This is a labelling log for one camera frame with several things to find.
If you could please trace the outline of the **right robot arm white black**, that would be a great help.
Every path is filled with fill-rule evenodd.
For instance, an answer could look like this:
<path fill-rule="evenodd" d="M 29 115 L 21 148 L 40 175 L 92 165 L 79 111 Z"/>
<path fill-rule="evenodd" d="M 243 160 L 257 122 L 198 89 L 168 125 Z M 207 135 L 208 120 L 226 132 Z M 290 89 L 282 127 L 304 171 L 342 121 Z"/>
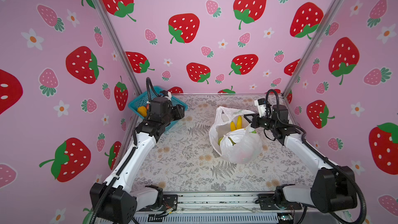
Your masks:
<path fill-rule="evenodd" d="M 271 131 L 274 140 L 295 153 L 315 175 L 312 186 L 278 186 L 273 196 L 259 195 L 256 203 L 274 205 L 279 209 L 298 203 L 304 207 L 304 213 L 312 207 L 324 214 L 330 214 L 341 224 L 346 221 L 337 215 L 338 211 L 359 207 L 360 213 L 354 223 L 364 223 L 367 215 L 366 201 L 355 181 L 353 170 L 337 165 L 308 143 L 305 139 L 306 131 L 288 122 L 289 113 L 284 105 L 279 102 L 272 105 L 264 97 L 256 100 L 255 106 L 257 113 L 244 115 L 250 127 Z"/>

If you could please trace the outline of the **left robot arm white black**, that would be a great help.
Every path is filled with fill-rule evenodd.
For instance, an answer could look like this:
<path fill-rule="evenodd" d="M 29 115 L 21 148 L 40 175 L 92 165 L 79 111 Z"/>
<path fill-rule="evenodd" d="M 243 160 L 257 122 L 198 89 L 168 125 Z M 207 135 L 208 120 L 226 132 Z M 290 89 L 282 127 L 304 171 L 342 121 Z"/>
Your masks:
<path fill-rule="evenodd" d="M 102 184 L 90 189 L 93 206 L 90 223 L 102 218 L 115 224 L 128 224 L 135 212 L 146 207 L 159 209 L 163 205 L 163 189 L 149 185 L 132 192 L 132 186 L 149 152 L 154 148 L 166 128 L 184 118 L 185 106 L 173 105 L 168 91 L 156 93 L 150 78 L 146 79 L 149 112 L 134 129 L 133 141 L 120 163 Z"/>

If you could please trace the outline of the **white lemon print plastic bag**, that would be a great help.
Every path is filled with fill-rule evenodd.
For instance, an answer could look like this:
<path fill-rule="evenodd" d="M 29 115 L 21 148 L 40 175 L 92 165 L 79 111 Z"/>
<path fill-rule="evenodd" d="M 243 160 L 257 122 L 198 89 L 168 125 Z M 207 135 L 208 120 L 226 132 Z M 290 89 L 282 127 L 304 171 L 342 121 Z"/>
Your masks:
<path fill-rule="evenodd" d="M 213 149 L 226 161 L 247 164 L 262 152 L 263 143 L 258 132 L 244 118 L 252 114 L 249 110 L 239 110 L 220 106 L 216 109 L 213 125 L 209 130 L 209 140 Z M 242 129 L 232 131 L 230 122 L 242 116 Z"/>

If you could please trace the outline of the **yellow fake banana bunch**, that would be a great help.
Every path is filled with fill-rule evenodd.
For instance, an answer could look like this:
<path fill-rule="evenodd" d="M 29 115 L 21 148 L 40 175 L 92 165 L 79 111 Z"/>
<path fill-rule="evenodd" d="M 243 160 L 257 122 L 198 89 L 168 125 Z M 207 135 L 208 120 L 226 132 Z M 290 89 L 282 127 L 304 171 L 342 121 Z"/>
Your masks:
<path fill-rule="evenodd" d="M 231 121 L 230 122 L 231 132 L 239 130 L 239 129 L 242 129 L 243 128 L 242 124 L 243 124 L 242 123 L 242 116 L 238 116 L 236 121 Z"/>

